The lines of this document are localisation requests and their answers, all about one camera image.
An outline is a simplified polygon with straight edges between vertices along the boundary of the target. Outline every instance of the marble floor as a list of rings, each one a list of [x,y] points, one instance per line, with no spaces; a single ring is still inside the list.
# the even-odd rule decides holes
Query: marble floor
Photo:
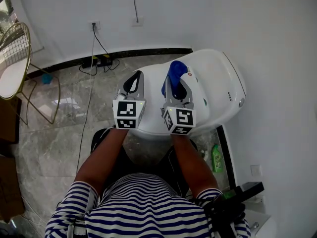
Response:
[[[98,69],[92,77],[92,94],[87,113],[87,124],[83,134],[81,165],[90,154],[91,140],[96,131],[113,125],[112,99],[118,81],[126,74],[156,63],[164,63],[182,55],[157,55],[120,59],[114,71],[103,72]],[[29,125],[20,123],[19,143],[12,145],[16,158],[17,173],[21,194],[25,201],[25,217],[15,217],[17,229],[25,237],[43,237],[44,226],[54,212],[56,205],[63,199],[76,176],[79,147],[85,121],[90,91],[90,76],[79,71],[79,66],[70,67],[53,73],[61,84],[61,103],[56,120],[50,125],[33,107],[29,107]],[[41,77],[32,95],[32,102],[50,117],[58,99],[57,81],[41,83]],[[30,92],[32,81],[26,81],[24,92]],[[25,102],[21,114],[25,115]],[[199,152],[207,151],[208,165],[211,167],[211,148],[219,144],[216,130],[192,138]],[[128,134],[124,147],[131,160],[138,164],[157,163],[171,146],[171,142],[144,141]],[[226,169],[214,173],[220,189],[229,187]]]

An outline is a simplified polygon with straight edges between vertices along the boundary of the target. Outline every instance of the blue object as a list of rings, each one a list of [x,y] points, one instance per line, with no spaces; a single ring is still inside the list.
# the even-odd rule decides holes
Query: blue object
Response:
[[[167,77],[170,79],[172,93],[174,96],[177,96],[177,86],[179,84],[180,77],[185,73],[187,73],[187,66],[181,61],[173,61],[170,64]],[[162,94],[165,96],[165,81],[162,87]]]
[[[42,83],[43,84],[50,84],[52,81],[53,77],[49,74],[43,74],[42,75]]]

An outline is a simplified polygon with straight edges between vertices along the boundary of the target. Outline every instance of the fiducial marker cube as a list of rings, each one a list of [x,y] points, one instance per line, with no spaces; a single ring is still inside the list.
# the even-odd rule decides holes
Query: fiducial marker cube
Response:
[[[137,129],[145,110],[145,101],[113,100],[112,109],[118,129]]]
[[[196,110],[167,107],[163,115],[169,133],[187,135],[196,126]]]

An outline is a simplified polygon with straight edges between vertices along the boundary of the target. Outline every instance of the wire chair back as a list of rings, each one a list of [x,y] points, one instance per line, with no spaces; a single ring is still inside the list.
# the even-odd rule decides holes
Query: wire chair back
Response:
[[[28,64],[32,58],[32,47],[29,28],[25,23],[15,23],[6,31],[0,41],[0,51],[3,53],[6,67],[25,58],[28,59]]]

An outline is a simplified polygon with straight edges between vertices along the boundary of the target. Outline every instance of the chair leg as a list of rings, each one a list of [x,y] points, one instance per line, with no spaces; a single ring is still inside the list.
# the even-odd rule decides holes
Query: chair leg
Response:
[[[16,109],[13,108],[13,106],[11,104],[9,104],[10,108],[15,112],[15,114],[20,118],[20,120],[27,126],[28,125],[28,112],[26,111],[26,121],[22,118],[22,116],[20,116],[20,114],[18,114],[18,112],[16,111]]]
[[[31,95],[32,95],[32,93],[33,93],[33,91],[34,91],[36,85],[37,85],[37,82],[36,82],[34,79],[31,79],[31,78],[29,78],[29,79],[30,79],[31,81],[33,81],[35,84],[34,84],[32,90],[31,90],[31,93],[30,93],[30,95],[29,95],[29,98],[26,98],[26,100],[28,101],[27,104],[26,104],[26,121],[22,118],[22,116],[20,116],[20,114],[17,113],[17,111],[16,111],[16,110],[13,108],[13,106],[11,106],[11,104],[10,104],[11,109],[19,116],[19,118],[24,122],[25,125],[28,125],[28,110],[29,110],[30,98],[31,98]]]
[[[51,74],[49,74],[49,73],[46,72],[45,70],[43,70],[43,69],[41,69],[41,68],[35,66],[34,64],[30,63],[30,65],[33,66],[33,67],[35,67],[36,69],[39,69],[40,71],[42,71],[42,72],[44,72],[44,73],[46,73],[46,74],[52,76]],[[36,110],[38,113],[40,113],[40,115],[41,115],[45,120],[47,120],[50,124],[53,124],[53,123],[55,122],[55,118],[56,118],[57,111],[58,111],[58,108],[59,108],[59,103],[60,103],[60,82],[59,82],[59,78],[56,77],[56,76],[52,76],[52,77],[56,78],[56,79],[57,79],[57,82],[58,82],[58,102],[57,102],[57,107],[56,107],[56,110],[55,110],[55,113],[54,113],[54,116],[53,116],[52,121],[48,120],[48,119],[42,114],[42,112],[41,112],[40,110],[38,110],[38,109],[33,105],[33,103],[30,101],[31,95],[30,95],[30,98],[28,99],[28,98],[24,95],[24,93],[21,92],[22,95],[23,95],[26,99],[28,99],[28,101],[29,101],[30,104],[35,108],[35,110]]]

